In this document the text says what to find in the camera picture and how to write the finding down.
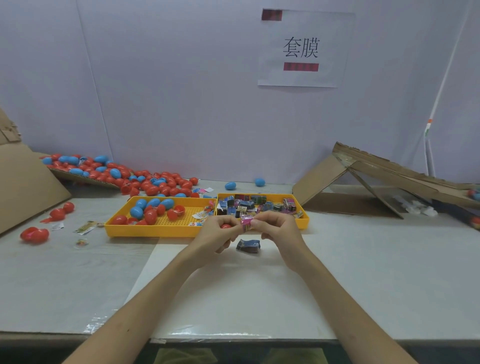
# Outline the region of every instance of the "table surface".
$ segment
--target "table surface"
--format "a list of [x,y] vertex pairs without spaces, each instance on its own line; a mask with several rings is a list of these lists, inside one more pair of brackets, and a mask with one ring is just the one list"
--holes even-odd
[[[216,196],[225,192],[224,184],[201,181],[199,186],[214,188],[210,195]],[[291,185],[268,184],[258,188],[251,183],[238,183],[236,192],[290,193]],[[188,243],[186,239],[110,239],[102,228],[85,236],[73,234],[87,220],[106,221],[127,197],[94,186],[76,186],[72,194],[75,212],[64,220],[64,229],[50,233],[47,243],[30,246],[19,241],[20,232],[42,225],[39,221],[47,213],[0,237],[0,332],[91,334],[123,305],[157,243],[160,244],[156,250],[164,251],[165,262],[182,244]],[[395,339],[480,340],[479,232],[443,214],[435,218],[404,214],[404,220],[309,215],[310,225],[303,234],[308,246]],[[77,247],[79,238],[86,238],[88,245]],[[265,243],[262,248],[265,256],[275,261],[263,267],[265,273],[271,273],[271,277],[288,274],[287,281],[300,287],[301,282],[296,282],[293,274],[279,268],[274,246]],[[235,251],[225,259],[235,257],[231,253]],[[223,289],[236,297],[235,287]],[[278,285],[265,287],[272,297],[285,297]],[[297,293],[298,307],[294,307],[315,309],[304,287]],[[202,297],[207,303],[209,298]],[[278,317],[268,315],[268,310],[264,314],[267,316],[262,319],[263,326],[250,326],[249,337],[210,335],[219,330],[220,334],[231,333],[229,325],[234,328],[237,322],[234,315],[222,317],[222,322],[214,317],[208,322],[200,320],[196,326],[200,331],[189,334],[184,330],[178,335],[169,328],[184,328],[188,324],[185,320],[200,319],[202,314],[192,311],[182,321],[173,310],[154,338],[335,338],[319,311],[312,319],[314,325],[309,325],[304,316],[303,321],[293,322],[291,329],[280,327]],[[288,308],[283,314],[288,316]]]

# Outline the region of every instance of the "blue plastic egg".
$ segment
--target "blue plastic egg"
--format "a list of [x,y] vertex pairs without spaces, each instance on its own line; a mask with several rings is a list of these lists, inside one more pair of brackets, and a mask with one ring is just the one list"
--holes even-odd
[[237,184],[235,182],[228,182],[225,184],[225,189],[232,191],[237,188]]
[[147,206],[157,207],[160,204],[160,200],[158,198],[152,198],[148,201]]
[[79,161],[80,160],[77,157],[68,157],[68,160],[67,160],[68,164],[72,164],[74,166],[78,166]]
[[84,171],[82,171],[80,168],[72,168],[71,170],[69,170],[69,172],[72,174],[78,174],[80,176],[84,175]]
[[105,164],[108,160],[107,156],[98,156],[94,158],[94,162]]
[[141,208],[142,210],[145,210],[145,207],[147,207],[147,200],[145,200],[144,198],[141,198],[140,200],[137,201],[135,206]]
[[170,210],[173,207],[174,202],[171,198],[167,198],[166,200],[160,202],[160,204],[164,205],[167,210]]
[[144,217],[144,211],[138,206],[134,206],[130,209],[130,215],[137,220],[141,220]]
[[112,176],[113,178],[117,179],[117,178],[121,178],[121,173],[120,171],[117,169],[117,168],[112,168],[110,170],[110,176]]
[[265,180],[263,178],[256,178],[255,179],[255,186],[257,186],[257,187],[265,186]]

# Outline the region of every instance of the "yellow plastic tray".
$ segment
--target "yellow plastic tray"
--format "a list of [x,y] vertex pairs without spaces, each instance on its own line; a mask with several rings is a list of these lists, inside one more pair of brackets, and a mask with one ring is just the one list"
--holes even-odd
[[220,201],[220,200],[223,200],[225,197],[235,196],[236,194],[247,194],[248,196],[266,196],[267,201],[272,201],[277,203],[278,202],[282,203],[284,198],[293,198],[293,200],[295,201],[295,205],[297,206],[297,211],[298,210],[303,211],[303,216],[301,218],[295,219],[297,226],[299,227],[299,229],[306,229],[308,227],[310,218],[308,217],[303,207],[300,206],[299,202],[292,194],[248,194],[248,193],[236,193],[235,191],[232,191],[232,193],[229,193],[229,194],[218,194],[217,198]]
[[[171,222],[167,218],[167,213],[156,219],[155,225],[111,225],[110,222],[118,215],[125,215],[130,218],[130,209],[135,206],[138,200],[145,199],[147,202],[158,198],[160,201],[171,198],[174,206],[182,205],[185,207],[185,215]],[[203,211],[209,202],[213,201],[216,209],[216,198],[189,198],[189,197],[148,197],[135,196],[127,201],[123,207],[118,210],[105,224],[105,230],[110,237],[114,236],[148,236],[148,237],[169,237],[169,238],[192,238],[198,234],[201,226],[188,226],[191,222],[199,220],[192,217],[193,214]]]

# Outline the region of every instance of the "person's right hand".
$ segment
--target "person's right hand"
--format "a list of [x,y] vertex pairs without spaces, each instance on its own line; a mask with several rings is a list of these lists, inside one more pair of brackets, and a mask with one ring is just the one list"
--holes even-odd
[[275,243],[285,264],[294,272],[298,273],[305,258],[312,254],[291,215],[262,212],[255,216],[251,226],[262,233],[262,239],[270,239]]

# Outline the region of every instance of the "person's left hand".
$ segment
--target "person's left hand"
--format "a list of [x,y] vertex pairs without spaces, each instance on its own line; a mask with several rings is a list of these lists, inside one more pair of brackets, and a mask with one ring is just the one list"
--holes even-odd
[[[223,224],[232,227],[221,229]],[[232,215],[210,216],[205,221],[195,239],[182,250],[182,255],[193,269],[203,267],[212,261],[216,253],[221,253],[242,233],[240,221]]]

